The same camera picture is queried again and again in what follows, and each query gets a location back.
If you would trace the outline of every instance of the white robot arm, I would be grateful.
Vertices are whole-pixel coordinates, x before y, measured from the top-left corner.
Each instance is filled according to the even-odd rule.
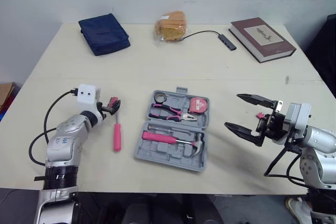
[[[39,192],[35,224],[83,223],[81,205],[76,202],[82,145],[91,129],[106,117],[103,111],[113,115],[120,106],[118,101],[112,108],[103,107],[99,102],[100,90],[91,85],[81,84],[75,95],[83,111],[57,126],[56,134],[47,146],[45,175],[35,178],[44,181],[43,190]]]
[[[225,126],[237,136],[262,146],[265,136],[273,142],[284,145],[284,149],[270,164],[265,176],[287,151],[297,153],[297,157],[288,167],[286,176],[292,183],[309,189],[308,197],[312,203],[311,218],[316,224],[336,224],[336,136],[331,131],[307,125],[311,105],[291,103],[286,115],[280,114],[282,101],[269,100],[259,95],[238,94],[238,97],[254,105],[273,109],[259,120],[253,136],[251,130],[237,124],[225,123]],[[300,158],[300,171],[304,184],[294,181],[289,171]]]

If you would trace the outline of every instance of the bread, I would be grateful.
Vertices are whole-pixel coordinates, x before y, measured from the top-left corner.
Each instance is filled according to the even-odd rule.
[[[185,31],[185,15],[180,11],[165,13],[155,23],[155,33],[161,40],[180,40]]]

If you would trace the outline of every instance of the navy blue bag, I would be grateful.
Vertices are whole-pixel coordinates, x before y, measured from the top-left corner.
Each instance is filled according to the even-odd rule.
[[[131,45],[128,34],[111,13],[78,23],[81,33],[96,56],[110,54]]]

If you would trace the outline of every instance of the white table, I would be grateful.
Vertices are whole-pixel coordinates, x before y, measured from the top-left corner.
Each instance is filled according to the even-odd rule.
[[[237,93],[260,94],[290,102],[312,104],[309,124],[335,131],[335,99],[284,26],[274,26],[298,49],[288,58],[259,64],[230,34],[228,26],[190,25],[189,33],[212,29],[224,33],[236,46],[229,51],[212,33],[178,43],[157,43],[152,25],[123,25],[131,47],[95,57],[77,24],[63,24],[0,123],[0,187],[41,189],[34,176],[42,166],[28,157],[32,139],[43,130],[51,103],[80,83],[101,88],[101,101],[122,100],[122,151],[112,151],[114,118],[93,129],[83,147],[78,184],[81,191],[162,192],[208,194],[300,194],[300,188],[263,173],[282,146],[266,139],[263,147],[236,137],[224,127],[229,121],[255,129],[258,112],[266,108],[237,98]],[[203,173],[194,173],[134,158],[136,142],[152,92],[188,88],[189,94],[208,97],[211,117],[206,129],[208,162]],[[52,110],[48,128],[79,113],[76,98],[62,99]],[[44,161],[46,143],[41,138],[33,155]],[[274,169],[284,173],[292,154]],[[298,165],[292,171],[300,176]]]

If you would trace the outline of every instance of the pink screwdriver handle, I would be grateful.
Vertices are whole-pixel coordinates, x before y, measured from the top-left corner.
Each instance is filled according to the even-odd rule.
[[[176,138],[174,138],[173,136],[165,136],[162,134],[155,134],[147,131],[144,131],[142,133],[142,139],[163,142],[168,144],[176,144]]]
[[[120,124],[116,123],[114,125],[114,133],[113,133],[113,149],[115,152],[121,150],[121,131]]]

